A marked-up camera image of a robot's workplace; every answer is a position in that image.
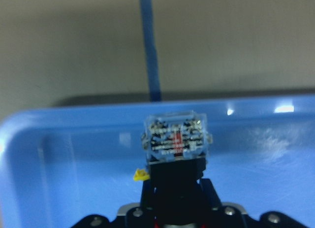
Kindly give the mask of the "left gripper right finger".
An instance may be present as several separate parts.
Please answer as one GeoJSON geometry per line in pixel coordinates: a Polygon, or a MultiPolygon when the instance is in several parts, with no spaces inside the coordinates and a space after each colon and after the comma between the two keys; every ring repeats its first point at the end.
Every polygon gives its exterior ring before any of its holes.
{"type": "Polygon", "coordinates": [[[212,181],[208,178],[202,178],[199,180],[199,184],[210,208],[212,210],[218,210],[221,208],[221,200],[212,184],[212,181]]]}

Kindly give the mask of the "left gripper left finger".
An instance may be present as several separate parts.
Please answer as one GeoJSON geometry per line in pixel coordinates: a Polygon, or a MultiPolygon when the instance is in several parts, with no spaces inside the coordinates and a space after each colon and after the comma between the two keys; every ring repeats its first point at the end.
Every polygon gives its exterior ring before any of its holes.
{"type": "Polygon", "coordinates": [[[144,181],[141,192],[140,206],[147,210],[153,209],[154,187],[151,181],[144,181]]]}

